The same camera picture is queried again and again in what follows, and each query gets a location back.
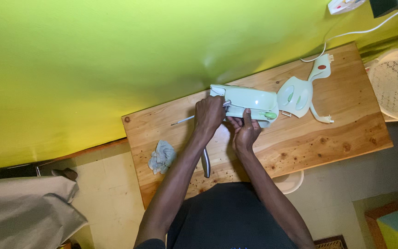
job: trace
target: wooden table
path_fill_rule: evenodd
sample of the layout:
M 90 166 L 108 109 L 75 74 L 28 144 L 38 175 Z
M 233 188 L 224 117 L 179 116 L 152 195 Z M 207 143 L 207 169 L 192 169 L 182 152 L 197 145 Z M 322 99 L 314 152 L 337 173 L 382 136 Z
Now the wooden table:
M 271 127 L 263 129 L 253 146 L 271 177 L 393 146 L 355 43 L 332 49 L 329 54 L 334 55 L 331 75 L 314 80 L 313 104 L 320 116 L 330 114 L 334 123 L 318 122 L 310 111 L 301 118 L 280 114 Z M 291 76 L 306 80 L 312 67 L 312 62 L 297 60 L 228 85 L 277 92 Z M 170 124 L 194 115 L 195 103 L 208 95 L 209 90 L 202 91 L 122 117 L 145 208 L 164 178 L 148 168 L 150 154 L 160 139 L 182 151 L 193 131 L 193 119 Z M 211 176 L 203 177 L 199 161 L 186 198 L 217 183 L 249 181 L 232 151 L 232 130 L 227 122 L 218 128 L 207 145 Z

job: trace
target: white plastic basin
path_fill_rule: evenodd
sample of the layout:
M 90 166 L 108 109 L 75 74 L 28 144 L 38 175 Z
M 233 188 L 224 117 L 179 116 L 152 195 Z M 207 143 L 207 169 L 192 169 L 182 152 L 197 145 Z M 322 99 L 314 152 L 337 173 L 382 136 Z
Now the white plastic basin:
M 294 192 L 303 182 L 303 170 L 273 178 L 273 182 L 284 195 Z

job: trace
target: hand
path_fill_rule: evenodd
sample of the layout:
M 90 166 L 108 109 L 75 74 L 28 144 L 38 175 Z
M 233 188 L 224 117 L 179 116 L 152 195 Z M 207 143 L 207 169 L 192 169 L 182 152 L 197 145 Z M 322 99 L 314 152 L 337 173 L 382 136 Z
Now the hand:
M 224 101 L 223 96 L 208 96 L 196 103 L 196 129 L 201 129 L 209 139 L 225 118 L 225 109 L 222 107 Z
M 252 152 L 254 141 L 259 136 L 261 128 L 257 120 L 251 119 L 251 110 L 245 109 L 243 119 L 232 116 L 228 116 L 227 119 L 235 129 L 233 149 L 236 154 Z

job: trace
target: screwdriver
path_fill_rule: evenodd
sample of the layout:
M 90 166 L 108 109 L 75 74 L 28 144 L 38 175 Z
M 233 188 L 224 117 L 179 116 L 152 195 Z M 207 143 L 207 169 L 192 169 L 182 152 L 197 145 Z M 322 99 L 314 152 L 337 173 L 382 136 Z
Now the screwdriver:
M 222 105 L 222 107 L 227 107 L 227 106 L 229 106 L 229 105 L 231 105 L 231 100 L 225 101 L 224 104 Z M 192 119 L 193 117 L 195 117 L 195 116 L 194 116 L 194 115 L 193 115 L 193 116 L 189 116 L 188 118 L 185 118 L 185 119 L 183 119 L 183 120 L 177 121 L 176 123 L 173 123 L 173 124 L 171 124 L 171 125 L 175 125 L 175 124 L 178 124 L 178 123 L 182 123 L 182 122 L 184 122 L 184 121 L 187 121 L 187 120 L 189 120 L 189 119 Z

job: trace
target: gray fabric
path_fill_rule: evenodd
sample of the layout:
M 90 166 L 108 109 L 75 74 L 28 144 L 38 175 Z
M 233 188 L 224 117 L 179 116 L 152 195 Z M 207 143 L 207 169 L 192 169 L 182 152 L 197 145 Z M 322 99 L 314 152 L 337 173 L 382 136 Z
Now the gray fabric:
M 62 176 L 0 179 L 0 248 L 56 249 L 87 224 L 69 204 L 77 191 Z
M 153 174 L 157 174 L 158 172 L 165 174 L 175 158 L 176 152 L 173 146 L 167 141 L 159 140 L 156 150 L 151 153 L 148 167 L 153 170 Z

